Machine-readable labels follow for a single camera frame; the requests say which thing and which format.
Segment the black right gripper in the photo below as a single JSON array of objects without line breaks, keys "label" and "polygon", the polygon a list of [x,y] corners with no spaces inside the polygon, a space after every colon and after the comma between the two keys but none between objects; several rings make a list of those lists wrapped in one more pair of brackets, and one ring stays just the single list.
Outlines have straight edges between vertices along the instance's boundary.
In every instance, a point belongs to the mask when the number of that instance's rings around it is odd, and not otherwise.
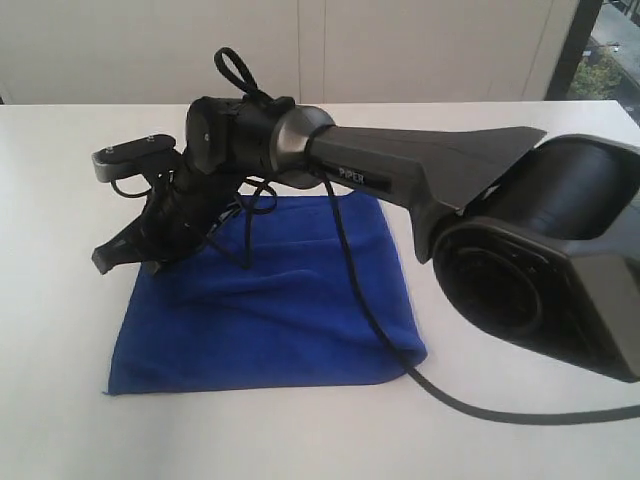
[{"label": "black right gripper", "polygon": [[150,274],[156,274],[162,263],[194,255],[245,180],[243,173],[203,175],[186,168],[142,177],[152,187],[151,199],[135,224],[94,249],[91,260],[101,274],[143,262],[148,262]]}]

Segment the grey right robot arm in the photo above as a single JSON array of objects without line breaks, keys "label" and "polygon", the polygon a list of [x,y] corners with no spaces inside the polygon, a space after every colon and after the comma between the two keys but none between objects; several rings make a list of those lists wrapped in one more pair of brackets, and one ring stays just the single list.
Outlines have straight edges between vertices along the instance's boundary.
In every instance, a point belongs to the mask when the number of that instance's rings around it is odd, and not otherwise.
[{"label": "grey right robot arm", "polygon": [[96,152],[99,181],[143,176],[140,215],[93,262],[162,268],[211,238],[250,176],[330,180],[405,208],[414,251],[454,307],[519,347],[639,378],[639,150],[533,127],[468,132],[340,127],[289,97],[203,97],[186,147],[157,134]]}]

